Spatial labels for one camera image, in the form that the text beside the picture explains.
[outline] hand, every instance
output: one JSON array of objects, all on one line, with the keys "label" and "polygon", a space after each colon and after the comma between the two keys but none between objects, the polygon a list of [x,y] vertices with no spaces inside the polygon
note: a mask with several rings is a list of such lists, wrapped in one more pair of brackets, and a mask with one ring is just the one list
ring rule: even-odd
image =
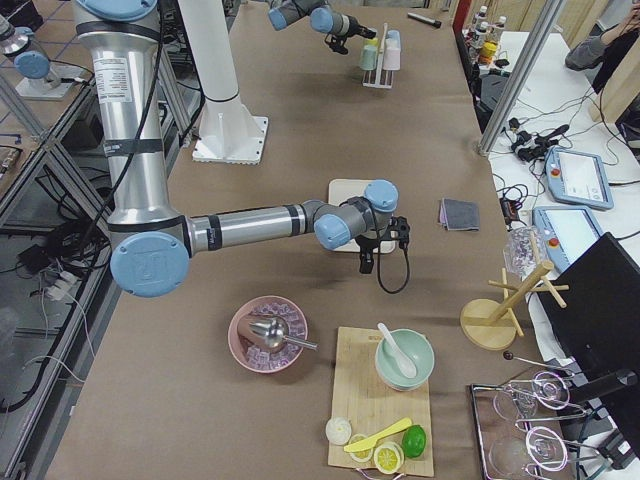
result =
[{"label": "hand", "polygon": [[634,30],[640,30],[640,4],[631,5],[627,16],[614,28],[603,33],[600,38],[602,43],[609,45],[616,38]]}]

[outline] lemon slice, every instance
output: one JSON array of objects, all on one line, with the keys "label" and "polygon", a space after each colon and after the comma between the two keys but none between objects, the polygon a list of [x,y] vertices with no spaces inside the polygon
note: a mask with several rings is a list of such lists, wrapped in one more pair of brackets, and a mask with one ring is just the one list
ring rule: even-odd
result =
[{"label": "lemon slice", "polygon": [[396,473],[404,463],[402,448],[395,442],[385,442],[373,451],[373,463],[384,474]]},{"label": "lemon slice", "polygon": [[343,417],[334,417],[324,429],[327,440],[333,445],[345,445],[351,438],[351,424]]},{"label": "lemon slice", "polygon": [[[351,437],[349,443],[356,443],[360,440],[364,440],[365,438],[367,438],[367,435],[363,433],[356,433],[353,437]],[[355,462],[366,463],[371,460],[371,457],[373,457],[373,448],[370,448],[369,450],[363,450],[361,452],[350,452],[349,456],[353,458]]]}]

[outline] green lime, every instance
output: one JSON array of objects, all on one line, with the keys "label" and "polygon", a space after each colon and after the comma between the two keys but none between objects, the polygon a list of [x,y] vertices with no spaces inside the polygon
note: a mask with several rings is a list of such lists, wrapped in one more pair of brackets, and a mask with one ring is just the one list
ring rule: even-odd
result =
[{"label": "green lime", "polygon": [[427,445],[427,434],[420,425],[411,425],[405,430],[402,437],[402,450],[407,458],[416,458],[422,455]]}]

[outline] knife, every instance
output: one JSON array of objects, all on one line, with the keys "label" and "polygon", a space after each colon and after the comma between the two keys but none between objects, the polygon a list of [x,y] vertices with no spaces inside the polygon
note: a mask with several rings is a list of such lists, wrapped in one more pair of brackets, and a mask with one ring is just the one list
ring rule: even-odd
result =
[{"label": "knife", "polygon": [[374,433],[373,435],[363,440],[359,440],[355,443],[350,443],[348,445],[345,445],[344,451],[347,453],[353,453],[353,452],[362,452],[363,450],[369,450],[370,448],[375,447],[376,443],[381,438],[388,437],[389,435],[393,435],[394,433],[398,433],[403,430],[406,430],[411,425],[413,425],[413,422],[409,417],[402,418],[398,420],[396,423],[394,423],[393,425],[389,425],[387,428],[385,428],[384,430],[381,430],[378,433]]}]

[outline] blue framed tablet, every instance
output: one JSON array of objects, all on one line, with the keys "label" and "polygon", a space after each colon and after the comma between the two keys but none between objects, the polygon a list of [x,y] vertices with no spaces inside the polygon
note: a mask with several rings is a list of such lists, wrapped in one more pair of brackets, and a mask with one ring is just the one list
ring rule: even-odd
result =
[{"label": "blue framed tablet", "polygon": [[560,273],[603,233],[593,212],[585,206],[535,207],[533,224],[540,230],[549,259]]},{"label": "blue framed tablet", "polygon": [[598,210],[613,208],[613,196],[599,155],[553,147],[545,160],[549,190],[558,202]]}]

